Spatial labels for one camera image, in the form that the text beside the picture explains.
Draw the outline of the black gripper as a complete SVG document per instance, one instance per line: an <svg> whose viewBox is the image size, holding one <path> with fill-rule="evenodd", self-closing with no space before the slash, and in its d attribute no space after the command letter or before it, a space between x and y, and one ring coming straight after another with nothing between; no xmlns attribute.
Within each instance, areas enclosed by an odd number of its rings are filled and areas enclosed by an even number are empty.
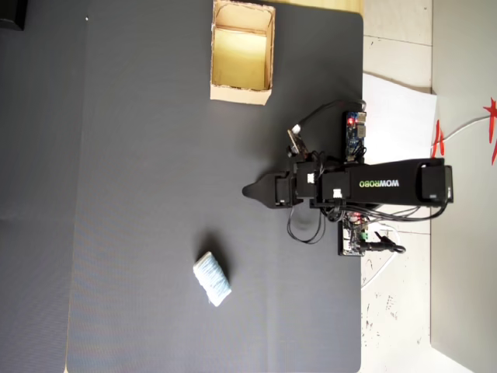
<svg viewBox="0 0 497 373"><path fill-rule="evenodd" d="M242 194L267 208L289 208L305 199L315 198L317 177L316 161L293 162L290 170L282 176L275 173L262 175L254 183L244 186Z"/></svg>

